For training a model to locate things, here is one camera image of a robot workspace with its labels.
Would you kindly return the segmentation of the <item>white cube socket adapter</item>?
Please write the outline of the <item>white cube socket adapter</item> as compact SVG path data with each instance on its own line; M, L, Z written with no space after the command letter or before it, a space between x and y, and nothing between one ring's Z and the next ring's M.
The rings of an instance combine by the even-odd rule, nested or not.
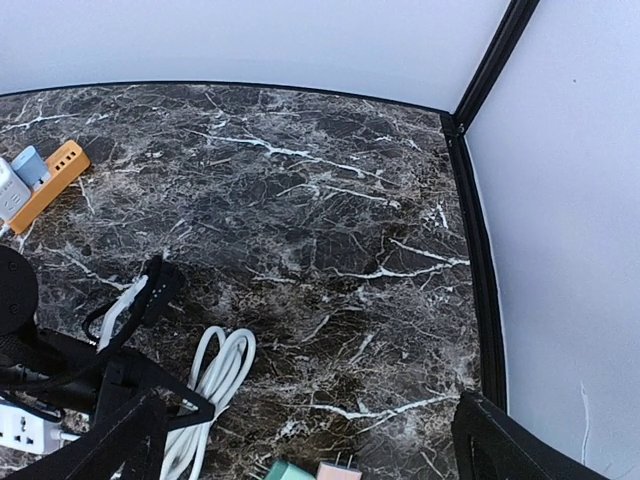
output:
M14 172L10 164L0 158L0 217L10 221L30 200L31 190Z

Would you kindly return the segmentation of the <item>orange power strip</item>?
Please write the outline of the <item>orange power strip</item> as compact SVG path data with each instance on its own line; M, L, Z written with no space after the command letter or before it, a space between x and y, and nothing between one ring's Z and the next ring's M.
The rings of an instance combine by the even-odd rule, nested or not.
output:
M74 140L66 141L46 159L45 163L51 178L35 191L26 205L7 222L16 235L25 232L91 165L82 147Z

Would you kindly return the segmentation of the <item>pink plug adapter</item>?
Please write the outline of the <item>pink plug adapter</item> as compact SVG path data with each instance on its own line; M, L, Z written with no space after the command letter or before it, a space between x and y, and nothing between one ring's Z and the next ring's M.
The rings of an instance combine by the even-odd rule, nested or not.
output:
M341 453L334 460L320 461L315 475L316 480L361 480L362 477L356 456Z

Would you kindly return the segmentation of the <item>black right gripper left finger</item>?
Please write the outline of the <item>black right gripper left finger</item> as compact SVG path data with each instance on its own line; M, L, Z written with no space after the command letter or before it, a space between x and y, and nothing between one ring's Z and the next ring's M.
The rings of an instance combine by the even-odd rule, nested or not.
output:
M11 479L158 479L168 433L166 404L155 389L119 407L80 439L11 474Z

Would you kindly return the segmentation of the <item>white power strip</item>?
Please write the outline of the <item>white power strip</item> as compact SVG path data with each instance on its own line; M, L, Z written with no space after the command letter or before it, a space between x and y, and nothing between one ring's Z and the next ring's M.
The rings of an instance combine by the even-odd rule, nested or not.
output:
M61 429L54 422L1 400L1 445L32 454L50 454L62 447Z

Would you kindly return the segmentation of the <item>green plug adapter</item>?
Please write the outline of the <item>green plug adapter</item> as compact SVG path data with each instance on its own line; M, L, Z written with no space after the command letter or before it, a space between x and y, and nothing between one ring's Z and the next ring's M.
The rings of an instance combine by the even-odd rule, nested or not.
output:
M315 480L316 477L296 465L277 460L270 468L260 466L261 471L251 473L252 479L256 480Z

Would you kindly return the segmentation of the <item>blue plug adapter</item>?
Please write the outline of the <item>blue plug adapter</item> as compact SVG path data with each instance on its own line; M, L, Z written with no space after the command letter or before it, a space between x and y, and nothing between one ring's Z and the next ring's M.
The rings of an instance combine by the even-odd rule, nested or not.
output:
M11 167L33 191L40 190L51 178L46 162L33 145L20 152L11 162Z

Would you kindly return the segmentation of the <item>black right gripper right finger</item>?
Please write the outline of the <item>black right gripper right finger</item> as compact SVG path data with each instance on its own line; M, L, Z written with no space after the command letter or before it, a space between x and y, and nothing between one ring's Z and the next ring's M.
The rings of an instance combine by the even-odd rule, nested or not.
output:
M460 397L452 436L461 479L601 479L551 448L483 395Z

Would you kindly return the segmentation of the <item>right black frame post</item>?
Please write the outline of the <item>right black frame post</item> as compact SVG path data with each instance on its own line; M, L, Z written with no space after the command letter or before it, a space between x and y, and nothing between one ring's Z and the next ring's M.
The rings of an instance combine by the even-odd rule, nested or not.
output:
M472 288L480 346L483 395L508 411L507 369L498 281L480 189L467 137L539 5L515 0L485 50L455 111L440 116L451 160L470 255Z

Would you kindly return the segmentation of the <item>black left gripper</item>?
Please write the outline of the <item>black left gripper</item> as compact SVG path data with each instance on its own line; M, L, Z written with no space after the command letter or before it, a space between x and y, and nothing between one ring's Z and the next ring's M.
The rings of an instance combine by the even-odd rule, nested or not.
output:
M130 348L120 350L106 365L56 387L27 390L25 385L47 380L88 365L95 356L89 344L61 350L1 346L1 398L38 419L59 423L67 410L89 415L92 426L107 419L128 401L148 390L165 390L183 401L166 408L167 428L177 430L214 419L215 408L158 364Z

